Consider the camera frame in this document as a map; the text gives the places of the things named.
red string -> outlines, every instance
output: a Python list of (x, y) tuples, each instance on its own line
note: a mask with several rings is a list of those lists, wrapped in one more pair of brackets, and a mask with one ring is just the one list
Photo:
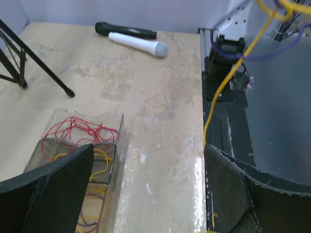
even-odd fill
[[(66, 123), (67, 124), (69, 123), (69, 126), (66, 127), (65, 129), (61, 130), (61, 127)], [(45, 136), (43, 137), (43, 139), (41, 141), (41, 150), (42, 150), (42, 154), (44, 155), (44, 157), (46, 157), (48, 160), (52, 161), (52, 158), (48, 157), (47, 154), (43, 150), (43, 142), (46, 138), (48, 138), (48, 136), (53, 134), (55, 139), (60, 139), (60, 140), (65, 140), (68, 137), (68, 139), (70, 141), (72, 129), (74, 129), (74, 128), (77, 128), (81, 131), (87, 132), (87, 134), (91, 137), (90, 138), (81, 138), (80, 140), (78, 140), (76, 142), (76, 144), (74, 145), (72, 151), (74, 151), (77, 148), (77, 146), (79, 145), (79, 143), (81, 141), (90, 141), (92, 143), (109, 142), (109, 141), (116, 142), (118, 139), (118, 134), (119, 134), (119, 132), (117, 130), (111, 129), (108, 127), (104, 127), (102, 123), (96, 124), (93, 122), (85, 121), (85, 120), (78, 118), (76, 116), (70, 116), (70, 117), (66, 118), (65, 120), (58, 122), (55, 125), (53, 125), (48, 130), (48, 132), (45, 134)], [(111, 136), (108, 139), (103, 138), (101, 136), (101, 132), (103, 132), (103, 131), (110, 131)]]

table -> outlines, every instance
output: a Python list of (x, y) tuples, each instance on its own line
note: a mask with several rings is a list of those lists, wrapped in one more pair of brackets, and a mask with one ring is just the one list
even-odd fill
[(130, 144), (114, 232), (205, 229), (199, 35), (159, 32), (169, 47), (165, 59), (109, 41), (91, 26), (33, 22), (20, 38), (76, 97), (31, 59), (27, 90), (0, 80), (0, 180), (23, 172), (55, 108), (124, 112)]

microphone handle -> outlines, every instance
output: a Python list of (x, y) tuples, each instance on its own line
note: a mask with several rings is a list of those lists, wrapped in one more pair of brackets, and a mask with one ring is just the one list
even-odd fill
[(112, 25), (106, 22), (98, 22), (95, 24), (95, 31), (104, 36), (108, 36), (109, 33), (121, 33), (125, 35), (134, 36), (142, 39), (156, 39), (156, 32), (140, 28), (129, 28), (124, 26)]

